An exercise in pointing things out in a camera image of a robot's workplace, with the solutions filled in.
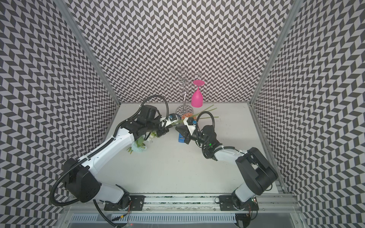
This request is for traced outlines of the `blue tape dispenser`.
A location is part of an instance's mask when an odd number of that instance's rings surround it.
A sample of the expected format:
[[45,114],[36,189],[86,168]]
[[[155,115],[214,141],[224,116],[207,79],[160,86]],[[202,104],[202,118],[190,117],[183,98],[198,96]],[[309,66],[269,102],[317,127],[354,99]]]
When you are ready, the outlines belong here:
[[178,142],[184,143],[184,137],[181,134],[179,134]]

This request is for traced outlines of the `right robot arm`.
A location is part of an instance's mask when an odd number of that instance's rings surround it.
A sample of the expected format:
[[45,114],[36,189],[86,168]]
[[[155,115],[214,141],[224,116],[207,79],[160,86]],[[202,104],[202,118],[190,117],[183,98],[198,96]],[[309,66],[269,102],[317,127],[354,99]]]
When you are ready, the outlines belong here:
[[243,183],[231,194],[229,204],[237,211],[253,208],[254,198],[262,195],[278,178],[278,174],[266,157],[256,147],[247,151],[233,146],[224,146],[217,140],[213,125],[199,129],[197,125],[179,124],[176,130],[189,144],[195,141],[206,159],[227,162],[238,167]]

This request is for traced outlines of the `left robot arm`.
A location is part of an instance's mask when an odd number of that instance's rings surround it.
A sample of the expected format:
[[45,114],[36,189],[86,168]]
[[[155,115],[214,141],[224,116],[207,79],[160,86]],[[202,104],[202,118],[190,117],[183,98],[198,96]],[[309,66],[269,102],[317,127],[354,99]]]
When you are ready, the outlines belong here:
[[[111,185],[97,179],[97,174],[124,148],[138,139],[145,139],[147,132],[163,136],[180,120],[178,114],[167,113],[162,117],[155,106],[140,106],[132,117],[120,122],[114,134],[100,146],[77,160],[68,159],[64,163],[63,173],[50,190],[51,204],[63,207],[76,202],[100,200],[115,204],[119,210],[126,210],[131,202],[129,192],[118,184]],[[75,196],[74,200],[56,200],[56,190],[61,183]]]

